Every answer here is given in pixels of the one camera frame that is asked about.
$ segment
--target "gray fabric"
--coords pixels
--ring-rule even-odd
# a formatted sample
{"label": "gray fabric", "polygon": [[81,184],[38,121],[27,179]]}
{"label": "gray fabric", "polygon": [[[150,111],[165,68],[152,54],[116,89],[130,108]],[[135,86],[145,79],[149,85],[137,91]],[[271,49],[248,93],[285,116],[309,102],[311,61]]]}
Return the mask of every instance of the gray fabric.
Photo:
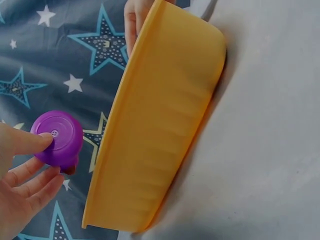
{"label": "gray fabric", "polygon": [[228,45],[214,111],[159,224],[119,239],[319,239],[320,1],[219,0],[210,22]]}

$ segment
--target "bedsheet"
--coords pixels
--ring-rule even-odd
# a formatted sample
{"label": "bedsheet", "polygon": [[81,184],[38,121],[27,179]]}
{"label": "bedsheet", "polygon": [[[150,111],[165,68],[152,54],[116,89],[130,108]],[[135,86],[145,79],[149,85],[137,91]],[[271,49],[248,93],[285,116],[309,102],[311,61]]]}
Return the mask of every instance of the bedsheet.
{"label": "bedsheet", "polygon": [[[29,131],[41,114],[71,113],[84,129],[76,174],[16,240],[116,240],[81,229],[108,115],[128,57],[125,0],[0,0],[0,121]],[[189,0],[177,4],[188,7]],[[28,159],[17,156],[17,166]]]}

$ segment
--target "finger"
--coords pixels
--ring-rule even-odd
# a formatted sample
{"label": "finger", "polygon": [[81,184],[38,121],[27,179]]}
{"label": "finger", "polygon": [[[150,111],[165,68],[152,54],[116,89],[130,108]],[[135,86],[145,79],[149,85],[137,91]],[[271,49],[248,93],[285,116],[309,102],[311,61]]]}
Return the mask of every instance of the finger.
{"label": "finger", "polygon": [[33,216],[40,212],[40,210],[42,210],[57,195],[63,182],[64,176],[59,174],[51,179],[44,188],[27,198],[32,209]]}
{"label": "finger", "polygon": [[12,136],[15,155],[35,154],[45,150],[51,144],[53,137],[50,133],[35,135],[30,132],[9,128],[9,135]]}
{"label": "finger", "polygon": [[33,175],[35,175],[42,167],[42,163],[38,158],[33,157],[24,164],[11,169],[3,178],[3,180],[11,187],[16,187]]}
{"label": "finger", "polygon": [[130,57],[137,40],[136,15],[132,12],[124,13],[124,32],[128,57]]}
{"label": "finger", "polygon": [[144,25],[144,22],[146,20],[146,17],[148,15],[148,11],[146,10],[148,8],[143,8],[143,9],[137,9],[136,10],[136,17],[135,17],[135,31],[136,35],[139,35],[142,26]]}
{"label": "finger", "polygon": [[48,167],[38,176],[26,182],[25,184],[16,187],[14,190],[23,198],[29,198],[32,195],[43,189],[55,176],[60,173],[59,167]]}

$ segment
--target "purple plastic cup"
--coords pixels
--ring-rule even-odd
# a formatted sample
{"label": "purple plastic cup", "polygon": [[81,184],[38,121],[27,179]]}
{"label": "purple plastic cup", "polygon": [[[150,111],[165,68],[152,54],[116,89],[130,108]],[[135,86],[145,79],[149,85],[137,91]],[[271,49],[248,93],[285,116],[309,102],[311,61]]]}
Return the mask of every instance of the purple plastic cup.
{"label": "purple plastic cup", "polygon": [[35,156],[45,164],[60,167],[62,173],[74,173],[83,145],[83,129],[70,114],[63,111],[49,111],[38,117],[31,127],[32,134],[51,133],[51,145]]}

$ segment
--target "yellow plastic container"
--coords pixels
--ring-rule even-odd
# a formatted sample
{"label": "yellow plastic container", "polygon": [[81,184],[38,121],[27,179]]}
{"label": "yellow plastic container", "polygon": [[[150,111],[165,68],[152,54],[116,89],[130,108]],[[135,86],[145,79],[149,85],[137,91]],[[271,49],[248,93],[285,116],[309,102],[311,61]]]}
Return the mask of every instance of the yellow plastic container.
{"label": "yellow plastic container", "polygon": [[116,94],[82,227],[141,232],[196,134],[226,56],[223,34],[155,0]]}

